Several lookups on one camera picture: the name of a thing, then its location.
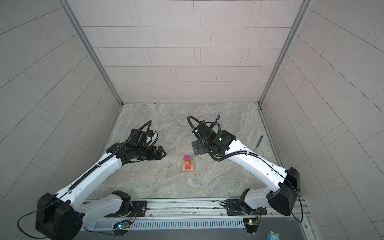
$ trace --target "gray marble surface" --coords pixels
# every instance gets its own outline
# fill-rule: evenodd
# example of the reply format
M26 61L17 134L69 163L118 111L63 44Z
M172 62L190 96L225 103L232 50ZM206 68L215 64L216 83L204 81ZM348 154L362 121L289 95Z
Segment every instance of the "gray marble surface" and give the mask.
M197 104L126 104L123 106L107 147L124 142L132 128L152 120L151 130L159 134L156 146L162 146L167 156L160 161L142 161L122 166L109 176L89 196L100 199L112 191L121 190L132 198L170 197L237 197L246 188L265 185L235 162L216 162L208 154L195 156L187 116L214 121L222 111L221 128L235 135L247 147L265 159L276 163L263 123L254 103ZM256 148L261 135L264 135ZM195 172L181 172L184 155L195 160Z

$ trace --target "black cable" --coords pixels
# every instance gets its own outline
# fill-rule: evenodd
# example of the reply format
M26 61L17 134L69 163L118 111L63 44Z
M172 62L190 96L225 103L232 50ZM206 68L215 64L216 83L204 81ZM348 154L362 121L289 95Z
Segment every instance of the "black cable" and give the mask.
M88 231L88 232L94 232L94 233L101 233L101 234L105 234L105 235L109 235L109 236L117 236L116 234L109 234L109 233L105 233L105 232L97 232L97 231L89 231L88 229L86 229L85 227L84 227L84 229L86 230L86 231Z
M196 119L195 117L193 117L193 116L188 116L188 117L187 117L187 121L188 121L189 125L190 125L191 128L194 130L194 133L197 134L198 139L203 143L204 149L207 150L207 149L208 149L208 148L207 148L207 145L206 145L205 142L203 141L203 138L201 137L199 131L197 131L196 128L195 128L195 126L191 123L190 118L192 118L193 120L195 120L195 121L198 122L199 124L201 123L201 121L197 120L197 119ZM217 161L217 162L221 162L221 161L223 161L224 159L227 159L227 158L232 157L232 156L235 156L235 155L240 155L240 154L250 155L250 156L252 156L252 157L256 157L256 158L260 159L261 161L263 161L266 165L268 165L273 171L277 172L277 174L278 174L280 177L282 177L284 180L286 180L286 181L291 185L292 189L295 191L296 196L297 196L297 198L299 199L299 202L300 202L300 207L301 207L301 220L300 220L300 221L297 220L297 218L296 218L295 215L293 215L293 214L292 214L292 216L293 216L293 217L295 218L295 220L296 220L297 222L299 222L299 223L301 223L301 222L303 221L303 214L304 214L304 213L303 213L303 205L301 204L301 200L300 200L299 194L298 194L298 192L296 191L296 189L294 188L294 186L293 186L293 185L292 185L292 184L291 184L285 177L283 177L278 171L276 171L276 170L275 170L273 167L271 167L267 162L265 162L263 159L261 159L261 158L259 157L258 154L253 153L253 152L248 152L248 151L235 151L235 152L229 153L229 154L227 154L227 155L225 155L225 156L223 156L223 157L221 157L221 158L216 158L210 151L208 151L208 154L209 154L209 156L211 156L211 158L212 158L213 160L215 160L215 161Z
M29 235L29 234L26 233L24 230L22 230L22 228L20 227L20 220L21 220L23 217L28 216L28 215L30 215L30 214L32 214L32 213L34 213L34 212L38 212L38 211L40 211L40 210L46 209L47 207L50 207L52 204L54 204L55 202L57 202L58 200L60 200L60 198L64 197L66 194L67 194L67 192L64 193L64 194L63 194L61 197L59 197L58 199L56 199L56 200L55 200L53 203L51 203L50 205L48 205L48 206L46 206L46 207L43 207L43 208L41 208L41 209L38 209L38 210L36 210L36 211L30 212L30 213L25 214L24 216L20 217L19 220L17 220L17 227L19 228L19 230L20 230L23 234L27 235L27 236L30 237L30 238L34 238L34 239L46 239L46 238L48 238L48 237L34 237L34 236Z

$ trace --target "tiled wall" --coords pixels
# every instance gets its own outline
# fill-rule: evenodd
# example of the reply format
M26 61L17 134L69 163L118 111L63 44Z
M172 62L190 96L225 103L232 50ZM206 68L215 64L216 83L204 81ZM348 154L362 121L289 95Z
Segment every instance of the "tiled wall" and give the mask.
M252 102L301 1L68 0L123 102Z
M118 110L55 0L0 1L1 239L29 239L18 218L93 164Z
M313 0L262 106L323 239L384 239L383 16Z

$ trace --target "robotic arm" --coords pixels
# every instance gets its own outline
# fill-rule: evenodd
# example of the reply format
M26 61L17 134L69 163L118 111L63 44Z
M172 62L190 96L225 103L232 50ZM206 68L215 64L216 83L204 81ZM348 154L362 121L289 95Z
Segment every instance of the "robotic arm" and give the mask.
M195 127L191 123L191 119L199 125ZM271 206L285 216L291 215L300 191L300 174L296 169L291 167L286 170L260 157L236 139L234 135L221 130L220 125L216 134L212 130L215 123L208 127L205 121L199 121L195 117L188 116L187 120L193 129L192 134L198 139L192 142L195 155L208 153L215 161L232 160L267 185L263 189L247 189L243 192L240 197L240 208L243 213L250 215L259 207Z
M139 129L132 129L125 142L118 142L107 149L106 153L83 175L56 194L44 194L37 203L35 228L50 239L73 239L80 229L87 224L111 213L121 217L131 210L131 197L114 191L104 199L84 204L86 198L109 175L121 166L137 161L161 160L167 153L154 144L158 136L150 131L152 121Z

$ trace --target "blue marker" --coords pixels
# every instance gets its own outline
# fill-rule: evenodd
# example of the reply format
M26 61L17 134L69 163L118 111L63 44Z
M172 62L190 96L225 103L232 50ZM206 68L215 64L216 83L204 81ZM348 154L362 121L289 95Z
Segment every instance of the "blue marker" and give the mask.
M219 120L219 118L220 118L220 115L221 115L221 111L218 113L218 115L217 115L217 118L216 118L216 121L215 121L215 125L217 124L217 122L218 122L218 120Z

